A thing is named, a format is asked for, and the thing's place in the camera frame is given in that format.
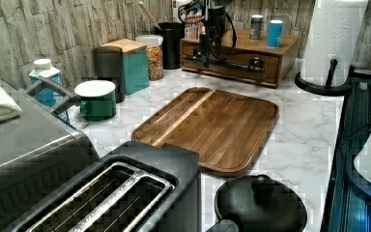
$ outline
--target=marble countertop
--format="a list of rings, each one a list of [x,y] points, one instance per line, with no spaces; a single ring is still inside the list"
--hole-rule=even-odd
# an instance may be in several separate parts
[[[181,70],[164,71],[163,79],[118,103],[115,117],[88,122],[73,107],[69,110],[71,124],[88,135],[102,157],[129,141],[136,127],[188,88],[207,87],[274,102],[279,107],[276,125],[246,174],[266,174],[294,190],[308,213],[305,231],[319,231],[343,97],[302,91],[294,83],[298,70],[300,64],[296,63],[277,89]],[[226,180],[202,173],[203,231],[215,224],[214,195]]]

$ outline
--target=glass jar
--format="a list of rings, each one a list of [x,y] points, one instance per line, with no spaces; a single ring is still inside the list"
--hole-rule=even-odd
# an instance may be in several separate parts
[[[147,35],[136,37],[138,42],[147,45],[147,61],[149,66],[150,80],[159,80],[163,77],[163,60],[162,60],[162,36]]]

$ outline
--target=white bottle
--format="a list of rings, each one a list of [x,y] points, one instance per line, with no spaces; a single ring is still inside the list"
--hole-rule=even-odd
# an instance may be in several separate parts
[[[52,61],[50,59],[39,59],[34,61],[33,64],[35,69],[29,73],[32,84],[35,83],[35,81],[37,81],[38,76],[42,76],[44,78],[50,78],[50,80],[63,86],[63,80],[60,70],[52,66]],[[35,98],[40,103],[52,107],[63,97],[50,89],[44,89],[41,92],[39,92],[35,96]],[[61,113],[59,117],[63,119],[66,123],[68,124],[70,123],[68,111]]]

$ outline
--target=black pot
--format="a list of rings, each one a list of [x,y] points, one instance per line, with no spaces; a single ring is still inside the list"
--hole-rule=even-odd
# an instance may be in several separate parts
[[[297,232],[307,221],[300,198],[266,175],[230,180],[219,188],[214,201],[219,222],[209,232]]]

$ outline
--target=wooden cutting board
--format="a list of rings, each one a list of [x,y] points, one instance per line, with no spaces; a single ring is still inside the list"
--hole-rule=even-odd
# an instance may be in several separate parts
[[[131,139],[186,148],[200,154],[203,169],[237,176],[259,156],[277,113],[269,101],[191,88],[135,129]]]

